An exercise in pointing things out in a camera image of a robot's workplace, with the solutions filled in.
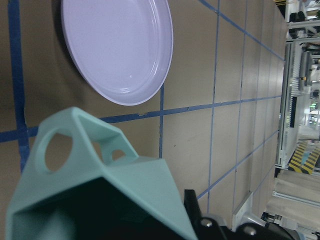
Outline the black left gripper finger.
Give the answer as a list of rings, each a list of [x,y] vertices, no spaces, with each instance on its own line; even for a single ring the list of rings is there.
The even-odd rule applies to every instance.
[[[185,210],[199,240],[232,240],[233,233],[226,221],[216,214],[203,214],[193,189],[184,190]]]

